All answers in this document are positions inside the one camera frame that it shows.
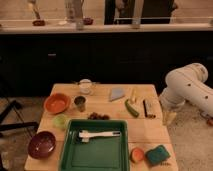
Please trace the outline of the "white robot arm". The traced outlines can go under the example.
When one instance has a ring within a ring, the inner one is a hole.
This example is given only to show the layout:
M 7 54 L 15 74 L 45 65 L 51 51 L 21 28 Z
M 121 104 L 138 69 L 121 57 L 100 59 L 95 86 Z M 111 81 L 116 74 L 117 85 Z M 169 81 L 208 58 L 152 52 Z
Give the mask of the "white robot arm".
M 205 84 L 208 70 L 200 63 L 174 69 L 165 77 L 166 87 L 159 95 L 163 124 L 170 125 L 186 101 L 202 110 L 202 116 L 213 119 L 213 88 Z

